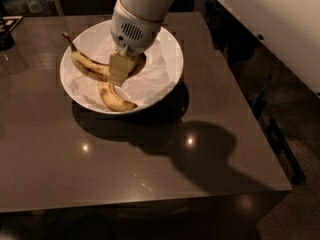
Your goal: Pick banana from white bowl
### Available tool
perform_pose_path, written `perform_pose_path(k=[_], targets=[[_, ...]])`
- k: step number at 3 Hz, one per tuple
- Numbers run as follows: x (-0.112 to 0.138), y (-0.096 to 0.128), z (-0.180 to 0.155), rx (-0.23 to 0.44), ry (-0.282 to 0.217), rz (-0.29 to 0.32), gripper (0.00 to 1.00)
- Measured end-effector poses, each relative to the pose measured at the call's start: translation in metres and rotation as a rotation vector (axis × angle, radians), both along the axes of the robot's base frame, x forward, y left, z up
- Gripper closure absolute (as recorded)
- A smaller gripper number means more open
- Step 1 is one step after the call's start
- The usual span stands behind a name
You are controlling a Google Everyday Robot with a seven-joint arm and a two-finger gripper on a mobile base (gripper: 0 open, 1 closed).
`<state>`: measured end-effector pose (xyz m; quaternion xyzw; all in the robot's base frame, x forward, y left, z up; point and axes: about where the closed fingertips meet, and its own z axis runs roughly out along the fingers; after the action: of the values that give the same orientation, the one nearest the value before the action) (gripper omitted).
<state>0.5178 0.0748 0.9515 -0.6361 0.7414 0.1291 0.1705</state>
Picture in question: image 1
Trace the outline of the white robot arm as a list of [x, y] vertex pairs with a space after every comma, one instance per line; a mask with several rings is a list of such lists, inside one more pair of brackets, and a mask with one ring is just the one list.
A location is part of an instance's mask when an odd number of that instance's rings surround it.
[[[122, 22], [151, 32], [174, 0], [116, 0], [112, 16], [118, 37]], [[217, 0], [289, 68], [320, 94], [320, 0]]]

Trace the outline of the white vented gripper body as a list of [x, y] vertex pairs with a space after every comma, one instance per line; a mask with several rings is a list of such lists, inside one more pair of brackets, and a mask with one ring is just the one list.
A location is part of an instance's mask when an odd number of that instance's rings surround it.
[[127, 46], [143, 53], [154, 43], [162, 22], [164, 8], [155, 0], [117, 0], [111, 21], [111, 36], [117, 46]]

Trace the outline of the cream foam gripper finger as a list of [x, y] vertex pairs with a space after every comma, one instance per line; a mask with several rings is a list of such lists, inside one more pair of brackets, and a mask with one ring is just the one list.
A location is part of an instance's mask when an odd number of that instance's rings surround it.
[[133, 71], [135, 62], [117, 52], [112, 52], [109, 58], [109, 82], [121, 87]]

